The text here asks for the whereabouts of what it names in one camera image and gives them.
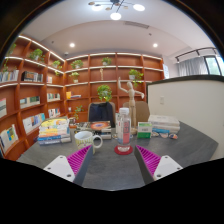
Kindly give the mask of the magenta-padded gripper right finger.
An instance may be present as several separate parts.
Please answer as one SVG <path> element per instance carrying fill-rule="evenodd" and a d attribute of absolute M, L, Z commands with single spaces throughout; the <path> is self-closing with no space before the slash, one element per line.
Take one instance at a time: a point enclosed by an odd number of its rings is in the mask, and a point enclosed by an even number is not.
<path fill-rule="evenodd" d="M 152 183 L 182 169 L 170 156 L 160 157 L 156 153 L 139 145 L 135 146 L 135 157 L 145 184 Z"/>

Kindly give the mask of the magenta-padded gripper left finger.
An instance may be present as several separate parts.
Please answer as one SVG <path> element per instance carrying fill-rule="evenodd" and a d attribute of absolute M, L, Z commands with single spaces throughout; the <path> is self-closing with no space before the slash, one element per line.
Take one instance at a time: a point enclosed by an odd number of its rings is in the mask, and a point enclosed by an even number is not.
<path fill-rule="evenodd" d="M 68 157 L 59 155 L 44 170 L 81 186 L 92 156 L 93 146 L 89 145 Z"/>

